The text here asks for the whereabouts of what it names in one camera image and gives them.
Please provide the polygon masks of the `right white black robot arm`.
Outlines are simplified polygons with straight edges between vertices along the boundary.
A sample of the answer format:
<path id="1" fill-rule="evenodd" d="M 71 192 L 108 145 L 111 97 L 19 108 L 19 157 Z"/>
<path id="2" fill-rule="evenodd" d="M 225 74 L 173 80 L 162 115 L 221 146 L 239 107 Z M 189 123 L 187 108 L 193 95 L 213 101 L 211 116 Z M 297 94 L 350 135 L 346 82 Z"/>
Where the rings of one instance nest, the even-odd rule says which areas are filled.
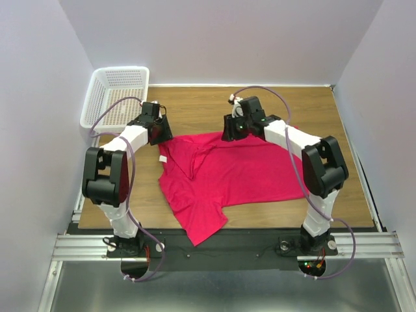
<path id="1" fill-rule="evenodd" d="M 307 254 L 324 247 L 329 238 L 332 209 L 349 173 L 336 138 L 320 138 L 289 125 L 276 115 L 267 116 L 256 96 L 242 99 L 230 95 L 230 114 L 224 116 L 222 140 L 242 140 L 248 135 L 261 138 L 289 152 L 296 178 L 308 202 L 307 214 L 300 229 L 299 246 Z"/>

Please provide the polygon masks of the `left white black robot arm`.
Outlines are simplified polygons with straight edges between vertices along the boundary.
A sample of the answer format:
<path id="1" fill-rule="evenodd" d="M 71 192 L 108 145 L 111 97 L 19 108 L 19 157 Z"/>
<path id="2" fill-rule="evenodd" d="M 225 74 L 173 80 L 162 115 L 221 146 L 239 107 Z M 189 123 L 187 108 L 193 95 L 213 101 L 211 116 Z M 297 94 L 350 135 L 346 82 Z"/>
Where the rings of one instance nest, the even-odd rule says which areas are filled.
<path id="1" fill-rule="evenodd" d="M 88 148 L 81 191 L 105 214 L 114 236 L 103 239 L 112 257 L 136 257 L 148 251 L 141 224 L 133 217 L 129 198 L 133 189 L 135 152 L 145 145 L 173 139 L 166 107 L 140 100 L 141 113 L 110 142 Z"/>

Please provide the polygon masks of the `pink t shirt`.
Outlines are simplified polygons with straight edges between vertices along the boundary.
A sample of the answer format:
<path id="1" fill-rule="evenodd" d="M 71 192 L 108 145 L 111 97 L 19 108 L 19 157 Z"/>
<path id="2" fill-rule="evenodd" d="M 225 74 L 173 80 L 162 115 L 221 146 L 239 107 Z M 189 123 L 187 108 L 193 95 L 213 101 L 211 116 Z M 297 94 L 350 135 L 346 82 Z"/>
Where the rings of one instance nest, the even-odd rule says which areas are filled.
<path id="1" fill-rule="evenodd" d="M 177 136 L 159 152 L 160 188 L 194 246 L 227 223 L 224 207 L 304 196 L 294 172 L 301 160 L 254 136 L 232 142 L 221 133 Z"/>

